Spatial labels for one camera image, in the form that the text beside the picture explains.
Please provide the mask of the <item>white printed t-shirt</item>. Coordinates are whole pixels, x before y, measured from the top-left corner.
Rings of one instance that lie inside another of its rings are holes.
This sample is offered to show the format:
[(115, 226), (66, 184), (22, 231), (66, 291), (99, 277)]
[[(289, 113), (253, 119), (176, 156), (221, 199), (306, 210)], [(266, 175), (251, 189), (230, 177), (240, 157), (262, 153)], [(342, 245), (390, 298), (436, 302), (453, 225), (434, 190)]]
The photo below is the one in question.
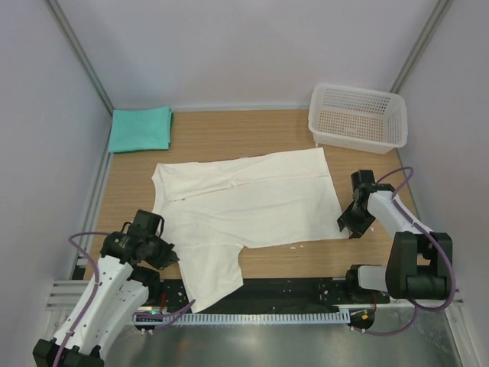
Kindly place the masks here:
[(243, 248), (345, 239), (321, 148), (209, 163), (158, 164), (153, 211), (164, 218), (192, 311), (243, 284)]

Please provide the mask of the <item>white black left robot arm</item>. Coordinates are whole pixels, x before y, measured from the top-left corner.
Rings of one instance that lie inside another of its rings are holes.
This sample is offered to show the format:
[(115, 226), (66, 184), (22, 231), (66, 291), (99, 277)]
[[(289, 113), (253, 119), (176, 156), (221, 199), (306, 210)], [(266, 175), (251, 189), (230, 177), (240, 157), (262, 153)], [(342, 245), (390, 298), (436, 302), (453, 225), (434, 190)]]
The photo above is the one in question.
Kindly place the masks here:
[(38, 366), (103, 366), (105, 355), (137, 309), (162, 296), (160, 271), (175, 264), (173, 244), (160, 236), (164, 218), (138, 210), (105, 236), (92, 278), (63, 325), (33, 350)]

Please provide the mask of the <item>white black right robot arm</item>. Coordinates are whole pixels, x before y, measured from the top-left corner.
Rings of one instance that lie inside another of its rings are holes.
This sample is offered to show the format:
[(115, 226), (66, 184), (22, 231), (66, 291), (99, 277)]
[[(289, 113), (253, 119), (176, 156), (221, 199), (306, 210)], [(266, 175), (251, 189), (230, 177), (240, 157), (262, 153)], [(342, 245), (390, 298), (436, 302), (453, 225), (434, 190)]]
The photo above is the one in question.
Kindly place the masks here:
[(391, 235), (387, 265), (353, 265), (353, 278), (344, 284), (345, 296), (360, 303), (372, 291), (405, 299), (422, 310), (443, 310), (454, 299), (456, 284), (452, 267), (452, 239), (422, 224), (402, 203), (398, 189), (371, 170), (351, 175), (352, 202), (337, 219), (350, 239), (361, 238), (374, 221)]

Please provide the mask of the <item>left base electronics board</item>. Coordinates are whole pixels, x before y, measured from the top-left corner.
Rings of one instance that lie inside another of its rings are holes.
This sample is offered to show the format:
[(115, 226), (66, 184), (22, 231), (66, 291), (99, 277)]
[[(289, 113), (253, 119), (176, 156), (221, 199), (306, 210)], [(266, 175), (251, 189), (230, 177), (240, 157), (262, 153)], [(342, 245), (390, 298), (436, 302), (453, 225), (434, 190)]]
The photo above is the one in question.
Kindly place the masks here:
[(154, 312), (136, 312), (132, 322), (134, 326), (142, 333), (154, 330), (157, 326), (163, 324), (163, 318), (160, 313)]

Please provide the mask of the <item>base electronics board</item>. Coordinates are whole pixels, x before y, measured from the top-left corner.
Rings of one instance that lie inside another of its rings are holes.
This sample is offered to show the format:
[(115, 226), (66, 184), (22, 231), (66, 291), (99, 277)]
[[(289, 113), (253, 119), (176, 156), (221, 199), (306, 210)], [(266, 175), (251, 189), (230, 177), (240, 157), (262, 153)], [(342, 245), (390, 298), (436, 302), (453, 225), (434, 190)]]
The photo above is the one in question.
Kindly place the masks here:
[(154, 330), (157, 326), (163, 324), (163, 318), (160, 313), (154, 312), (136, 312), (132, 322), (134, 326), (142, 333)]
[(350, 322), (348, 327), (361, 333), (370, 329), (375, 321), (375, 311), (373, 308), (351, 310), (349, 312)]

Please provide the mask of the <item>white perforated plastic basket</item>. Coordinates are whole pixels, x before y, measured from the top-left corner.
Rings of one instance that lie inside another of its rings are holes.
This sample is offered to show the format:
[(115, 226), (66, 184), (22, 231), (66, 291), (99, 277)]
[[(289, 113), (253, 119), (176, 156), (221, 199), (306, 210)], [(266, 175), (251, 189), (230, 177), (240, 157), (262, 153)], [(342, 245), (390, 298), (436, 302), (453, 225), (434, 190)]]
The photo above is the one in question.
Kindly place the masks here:
[(320, 83), (310, 101), (308, 128), (317, 145), (386, 154), (406, 145), (406, 103), (394, 93)]

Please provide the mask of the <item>right base electronics board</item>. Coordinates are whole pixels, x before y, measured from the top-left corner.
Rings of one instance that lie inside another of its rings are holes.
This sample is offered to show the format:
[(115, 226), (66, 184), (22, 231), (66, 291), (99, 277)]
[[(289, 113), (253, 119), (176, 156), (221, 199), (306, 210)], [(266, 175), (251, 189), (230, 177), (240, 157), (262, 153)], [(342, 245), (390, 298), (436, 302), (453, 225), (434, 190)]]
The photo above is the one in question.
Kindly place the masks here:
[(350, 322), (348, 327), (361, 333), (370, 329), (375, 321), (375, 311), (373, 308), (351, 310), (349, 312)]

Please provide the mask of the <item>folded teal t-shirt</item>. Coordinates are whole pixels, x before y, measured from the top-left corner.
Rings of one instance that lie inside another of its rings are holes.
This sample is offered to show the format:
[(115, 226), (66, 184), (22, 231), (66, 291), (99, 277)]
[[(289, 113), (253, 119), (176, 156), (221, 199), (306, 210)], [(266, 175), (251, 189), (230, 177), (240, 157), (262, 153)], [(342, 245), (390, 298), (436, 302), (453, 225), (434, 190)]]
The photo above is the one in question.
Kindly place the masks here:
[(108, 152), (168, 150), (171, 144), (173, 112), (170, 107), (143, 110), (115, 110)]

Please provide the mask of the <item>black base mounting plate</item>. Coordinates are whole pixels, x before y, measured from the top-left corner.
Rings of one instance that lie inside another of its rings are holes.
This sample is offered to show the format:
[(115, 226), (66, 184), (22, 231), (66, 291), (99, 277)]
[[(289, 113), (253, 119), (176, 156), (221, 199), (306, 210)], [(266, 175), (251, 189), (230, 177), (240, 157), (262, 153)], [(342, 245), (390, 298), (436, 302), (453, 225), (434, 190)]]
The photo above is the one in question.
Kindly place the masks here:
[(249, 278), (212, 306), (230, 308), (279, 300), (309, 300), (325, 305), (390, 303), (386, 294), (362, 290), (346, 278)]

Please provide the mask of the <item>aluminium frame rail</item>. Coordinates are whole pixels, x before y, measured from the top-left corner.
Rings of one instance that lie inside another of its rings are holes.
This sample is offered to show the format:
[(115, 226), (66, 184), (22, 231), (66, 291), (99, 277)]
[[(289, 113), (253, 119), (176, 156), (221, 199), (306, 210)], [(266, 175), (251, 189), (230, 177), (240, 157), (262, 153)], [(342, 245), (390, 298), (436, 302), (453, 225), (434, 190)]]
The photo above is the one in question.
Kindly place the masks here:
[(55, 281), (50, 291), (46, 310), (72, 310), (81, 298), (88, 281)]

